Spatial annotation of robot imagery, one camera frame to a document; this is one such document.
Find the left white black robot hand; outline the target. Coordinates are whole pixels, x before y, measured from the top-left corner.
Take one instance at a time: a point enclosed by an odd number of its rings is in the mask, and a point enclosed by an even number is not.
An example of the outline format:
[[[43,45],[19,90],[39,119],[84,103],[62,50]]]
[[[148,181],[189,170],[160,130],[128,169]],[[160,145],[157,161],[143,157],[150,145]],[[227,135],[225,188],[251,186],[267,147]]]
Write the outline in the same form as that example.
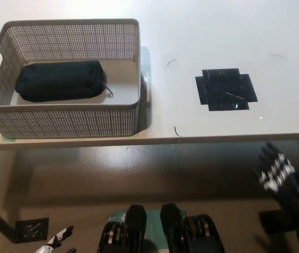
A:
[[[74,226],[64,228],[54,235],[46,244],[41,246],[35,253],[52,253],[56,248],[61,247],[62,242],[72,235]]]

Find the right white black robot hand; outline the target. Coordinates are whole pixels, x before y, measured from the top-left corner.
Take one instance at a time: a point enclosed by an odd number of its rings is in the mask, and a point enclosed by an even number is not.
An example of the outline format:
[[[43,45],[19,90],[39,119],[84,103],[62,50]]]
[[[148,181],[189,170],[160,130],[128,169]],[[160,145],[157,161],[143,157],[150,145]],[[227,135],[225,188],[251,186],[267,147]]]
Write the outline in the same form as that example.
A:
[[[268,142],[262,146],[260,165],[256,171],[258,182],[294,218],[299,217],[299,172],[288,157]]]

